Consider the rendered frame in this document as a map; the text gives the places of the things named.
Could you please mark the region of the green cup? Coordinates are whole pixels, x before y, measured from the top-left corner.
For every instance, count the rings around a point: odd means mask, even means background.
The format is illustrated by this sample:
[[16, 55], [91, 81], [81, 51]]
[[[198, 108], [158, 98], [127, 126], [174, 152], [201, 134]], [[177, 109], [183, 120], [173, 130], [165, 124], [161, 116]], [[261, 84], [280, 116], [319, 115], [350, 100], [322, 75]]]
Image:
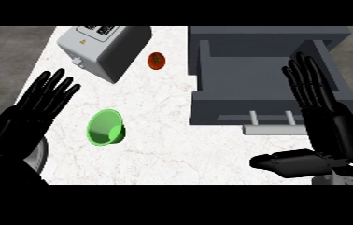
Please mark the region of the green cup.
[[125, 127], [119, 113], [112, 109], [100, 110], [91, 117], [85, 135], [96, 146], [119, 143], [125, 137]]

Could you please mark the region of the grey toaster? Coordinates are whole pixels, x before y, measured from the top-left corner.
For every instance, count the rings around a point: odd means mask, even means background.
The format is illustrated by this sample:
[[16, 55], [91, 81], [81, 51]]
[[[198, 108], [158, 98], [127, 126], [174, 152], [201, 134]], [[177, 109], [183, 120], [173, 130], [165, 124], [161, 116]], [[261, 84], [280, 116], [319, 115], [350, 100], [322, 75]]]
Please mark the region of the grey toaster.
[[115, 84], [150, 38], [149, 26], [74, 26], [57, 46], [77, 67]]

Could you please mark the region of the red tomato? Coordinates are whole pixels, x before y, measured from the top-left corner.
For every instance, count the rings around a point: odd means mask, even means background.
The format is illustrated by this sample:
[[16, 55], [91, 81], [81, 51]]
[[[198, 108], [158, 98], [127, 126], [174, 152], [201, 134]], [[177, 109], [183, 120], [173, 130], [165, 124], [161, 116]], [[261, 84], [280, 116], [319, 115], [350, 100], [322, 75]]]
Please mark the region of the red tomato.
[[165, 57], [159, 52], [153, 52], [148, 58], [148, 65], [153, 70], [158, 70], [165, 65]]

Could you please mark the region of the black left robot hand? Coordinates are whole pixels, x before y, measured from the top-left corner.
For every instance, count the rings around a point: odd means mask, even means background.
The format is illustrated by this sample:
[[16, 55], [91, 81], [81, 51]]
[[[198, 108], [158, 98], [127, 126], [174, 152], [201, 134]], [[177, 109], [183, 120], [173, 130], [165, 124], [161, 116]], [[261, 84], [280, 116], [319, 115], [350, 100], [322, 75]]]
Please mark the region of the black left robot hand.
[[0, 188], [47, 184], [25, 159], [80, 90], [80, 85], [72, 84], [72, 77], [60, 81], [63, 75], [63, 69], [54, 74], [44, 71], [18, 103], [0, 114]]

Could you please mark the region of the grey cabinet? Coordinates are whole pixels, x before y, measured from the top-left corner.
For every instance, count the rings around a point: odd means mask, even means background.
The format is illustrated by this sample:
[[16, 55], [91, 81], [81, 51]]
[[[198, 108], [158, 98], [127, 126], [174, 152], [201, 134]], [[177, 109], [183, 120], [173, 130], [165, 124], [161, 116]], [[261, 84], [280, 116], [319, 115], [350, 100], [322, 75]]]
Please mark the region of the grey cabinet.
[[289, 56], [304, 41], [319, 40], [334, 49], [348, 37], [347, 26], [189, 26], [187, 73], [198, 73], [199, 42], [212, 57]]

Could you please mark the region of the grey open drawer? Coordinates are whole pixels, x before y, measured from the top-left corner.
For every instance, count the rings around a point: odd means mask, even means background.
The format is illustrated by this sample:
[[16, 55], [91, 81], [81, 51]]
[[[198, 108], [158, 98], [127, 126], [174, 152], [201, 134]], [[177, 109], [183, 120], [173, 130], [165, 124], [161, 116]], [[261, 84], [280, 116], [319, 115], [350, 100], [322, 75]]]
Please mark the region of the grey open drawer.
[[301, 122], [301, 109], [280, 71], [295, 54], [311, 56], [323, 72], [337, 100], [353, 111], [353, 91], [342, 80], [328, 48], [320, 40], [297, 44], [286, 52], [266, 51], [260, 56], [211, 54], [211, 43], [198, 44], [198, 90], [192, 92], [193, 125], [242, 125], [255, 113], [261, 124], [283, 124], [285, 113]]

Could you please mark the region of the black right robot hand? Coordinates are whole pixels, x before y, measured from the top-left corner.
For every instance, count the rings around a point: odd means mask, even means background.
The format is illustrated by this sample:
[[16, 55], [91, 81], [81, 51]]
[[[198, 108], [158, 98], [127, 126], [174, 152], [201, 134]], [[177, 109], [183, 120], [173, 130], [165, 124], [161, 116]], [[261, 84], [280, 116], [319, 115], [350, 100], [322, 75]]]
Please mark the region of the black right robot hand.
[[280, 69], [301, 108], [313, 149], [298, 149], [251, 158], [249, 166], [283, 178], [353, 177], [353, 112], [335, 99], [322, 70], [301, 52]]

